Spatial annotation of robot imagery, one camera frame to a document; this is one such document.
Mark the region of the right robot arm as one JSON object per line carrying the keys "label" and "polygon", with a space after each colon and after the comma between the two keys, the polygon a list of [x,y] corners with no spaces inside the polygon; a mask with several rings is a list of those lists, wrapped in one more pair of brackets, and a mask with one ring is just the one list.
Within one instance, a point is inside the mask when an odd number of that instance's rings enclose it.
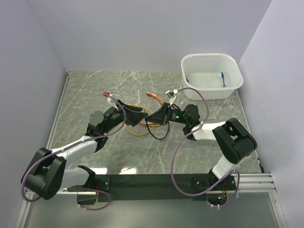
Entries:
{"label": "right robot arm", "polygon": [[175,104],[164,103],[159,110],[145,117],[145,121],[158,125],[167,125],[170,122],[184,124],[182,129],[184,137],[178,142],[176,150],[186,139],[216,141],[222,156],[209,172],[211,175],[209,185],[215,190],[221,189],[226,183],[225,176],[257,149],[256,140],[238,119],[230,118],[225,122],[205,123],[200,120],[198,106],[193,104],[181,110]]}

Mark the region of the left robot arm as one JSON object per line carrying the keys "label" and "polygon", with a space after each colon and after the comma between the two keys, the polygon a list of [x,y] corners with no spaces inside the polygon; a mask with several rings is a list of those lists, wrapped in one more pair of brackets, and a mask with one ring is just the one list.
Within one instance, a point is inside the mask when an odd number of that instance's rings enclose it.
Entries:
{"label": "left robot arm", "polygon": [[21,194],[25,200],[25,189],[38,195],[38,198],[51,199],[64,188],[76,187],[85,191],[98,191],[100,184],[95,172],[85,166],[74,169],[66,167],[78,159],[102,149],[112,129],[120,130],[124,125],[136,126],[148,114],[140,107],[133,107],[117,100],[106,112],[91,113],[84,136],[62,148],[48,150],[40,148],[35,153],[23,177]]}

